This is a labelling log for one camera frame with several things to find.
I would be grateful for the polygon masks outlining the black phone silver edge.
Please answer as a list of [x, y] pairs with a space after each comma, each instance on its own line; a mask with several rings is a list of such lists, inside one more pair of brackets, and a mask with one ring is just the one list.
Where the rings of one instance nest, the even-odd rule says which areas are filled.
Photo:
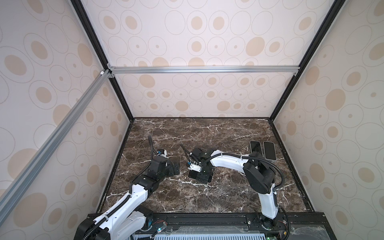
[[258, 153], [262, 155], [263, 151], [262, 151], [261, 143], [259, 141], [250, 141], [250, 151], [251, 151], [251, 154]]

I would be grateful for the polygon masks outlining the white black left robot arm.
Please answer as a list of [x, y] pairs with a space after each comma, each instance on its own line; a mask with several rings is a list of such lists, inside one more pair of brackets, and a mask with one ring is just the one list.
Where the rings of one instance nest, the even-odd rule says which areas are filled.
[[130, 190], [110, 209], [94, 219], [86, 218], [78, 226], [75, 240], [127, 240], [142, 229], [147, 215], [138, 207], [158, 189], [168, 177], [180, 173], [180, 164], [165, 154], [151, 157], [147, 167], [132, 181]]

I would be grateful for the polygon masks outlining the black phone white edge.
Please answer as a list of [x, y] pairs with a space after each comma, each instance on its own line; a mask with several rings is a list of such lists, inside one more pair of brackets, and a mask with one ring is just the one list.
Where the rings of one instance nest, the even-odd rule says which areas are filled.
[[265, 158], [267, 160], [275, 161], [277, 159], [275, 144], [273, 142], [264, 141], [263, 145], [265, 151]]

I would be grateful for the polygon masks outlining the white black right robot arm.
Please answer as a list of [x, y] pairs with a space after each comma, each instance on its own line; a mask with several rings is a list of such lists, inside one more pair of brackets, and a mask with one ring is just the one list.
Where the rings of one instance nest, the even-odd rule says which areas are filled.
[[259, 195], [262, 215], [269, 220], [276, 218], [279, 211], [277, 189], [285, 183], [285, 177], [282, 171], [262, 154], [255, 152], [251, 155], [237, 155], [212, 149], [204, 152], [195, 148], [186, 152], [186, 157], [189, 178], [203, 184], [212, 182], [215, 167], [245, 174], [249, 185]]

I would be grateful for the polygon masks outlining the black phone purple edge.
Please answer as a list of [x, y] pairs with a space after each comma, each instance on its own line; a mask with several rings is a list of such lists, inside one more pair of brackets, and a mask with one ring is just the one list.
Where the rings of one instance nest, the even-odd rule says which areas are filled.
[[189, 170], [188, 178], [198, 181], [202, 184], [208, 184], [212, 182], [213, 172], [202, 171], [196, 172]]

